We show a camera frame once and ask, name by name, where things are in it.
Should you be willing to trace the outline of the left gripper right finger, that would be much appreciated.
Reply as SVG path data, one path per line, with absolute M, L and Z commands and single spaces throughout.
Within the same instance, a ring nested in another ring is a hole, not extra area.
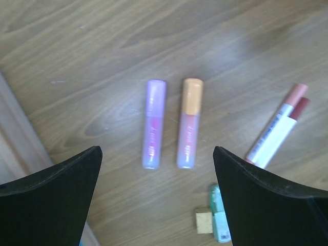
M 327 245 L 327 191 L 213 152 L 233 245 Z

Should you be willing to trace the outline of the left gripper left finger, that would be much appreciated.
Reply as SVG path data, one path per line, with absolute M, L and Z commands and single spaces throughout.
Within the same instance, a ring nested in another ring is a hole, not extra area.
M 1 185 L 1 245 L 80 245 L 103 158 L 99 146 Z

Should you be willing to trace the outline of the orange cap highlighter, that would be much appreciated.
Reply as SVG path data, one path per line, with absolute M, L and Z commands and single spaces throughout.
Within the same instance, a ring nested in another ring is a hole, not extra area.
M 180 169 L 192 169 L 195 165 L 202 95 L 202 80 L 184 80 L 177 150 L 177 166 Z

